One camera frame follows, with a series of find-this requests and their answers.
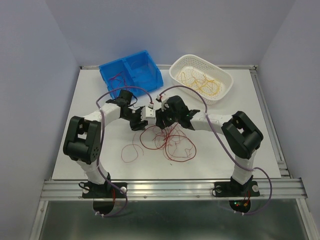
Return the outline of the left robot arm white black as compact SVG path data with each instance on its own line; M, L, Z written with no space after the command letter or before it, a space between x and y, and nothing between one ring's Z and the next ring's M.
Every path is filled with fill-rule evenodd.
M107 100L96 111L83 117L73 116L69 121L63 153L77 162L87 176L86 182L79 183L85 199L116 196L118 186L111 185L110 173L100 165L99 157L104 130L110 123L127 120L133 131L143 130L148 125L147 116L153 115L153 104L133 108L133 98L132 92L121 89L118 97Z

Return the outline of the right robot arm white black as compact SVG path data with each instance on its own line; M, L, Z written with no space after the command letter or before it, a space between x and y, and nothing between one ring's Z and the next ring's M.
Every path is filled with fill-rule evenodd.
M190 110L180 96L159 95L161 108L156 110L156 126L165 129L175 123L193 131L211 131L216 137L223 135L229 145L224 150L234 162L229 181L218 181L213 195L226 197L258 197L259 187L253 180L253 162L256 151L264 139L262 132L242 111L233 115L214 115Z

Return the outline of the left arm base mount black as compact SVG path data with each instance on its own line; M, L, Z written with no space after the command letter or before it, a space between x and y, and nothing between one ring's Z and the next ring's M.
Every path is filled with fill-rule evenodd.
M91 181L79 182L78 186L82 189L83 199L125 199L123 193L109 183L95 184Z

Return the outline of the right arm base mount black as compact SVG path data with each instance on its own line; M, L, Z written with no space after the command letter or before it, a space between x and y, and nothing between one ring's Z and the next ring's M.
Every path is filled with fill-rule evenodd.
M244 184L238 183L232 177L228 181L217 181L211 194L217 198L231 198L231 197L259 197L260 190L257 181L253 180L253 175Z

